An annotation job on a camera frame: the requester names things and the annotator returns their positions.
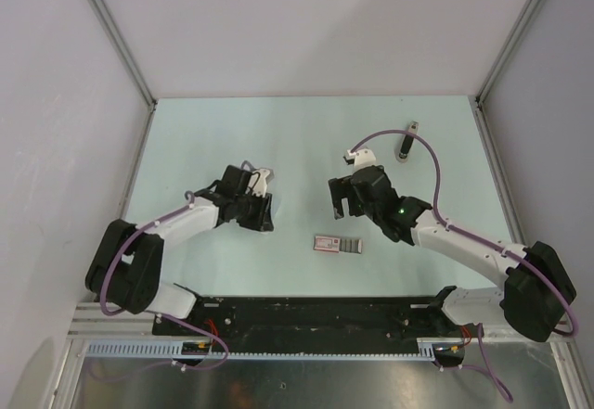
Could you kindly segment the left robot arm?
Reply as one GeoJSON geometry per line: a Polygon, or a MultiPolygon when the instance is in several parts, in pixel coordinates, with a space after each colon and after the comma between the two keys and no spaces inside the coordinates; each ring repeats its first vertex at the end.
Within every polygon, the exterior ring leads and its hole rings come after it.
{"type": "Polygon", "coordinates": [[[107,316],[153,313],[172,316],[183,333],[199,332],[205,312],[196,306],[198,294],[161,278],[166,250],[222,224],[268,233],[274,230],[273,171],[229,165],[220,180],[185,193],[179,209],[145,224],[112,221],[98,245],[85,277],[85,287],[97,294],[107,316]]]}

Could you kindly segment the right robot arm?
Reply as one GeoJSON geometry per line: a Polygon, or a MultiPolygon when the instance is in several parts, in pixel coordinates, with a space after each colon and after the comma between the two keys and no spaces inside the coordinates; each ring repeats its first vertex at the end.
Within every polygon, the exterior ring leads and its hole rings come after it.
{"type": "Polygon", "coordinates": [[[366,216],[394,243],[437,252],[491,282],[489,288],[443,290],[440,305],[428,312],[429,327],[439,336],[488,323],[545,342],[571,309],[575,287],[545,243],[498,243],[458,228],[438,218],[429,203],[398,195],[378,165],[329,180],[329,191],[335,218],[366,216]]]}

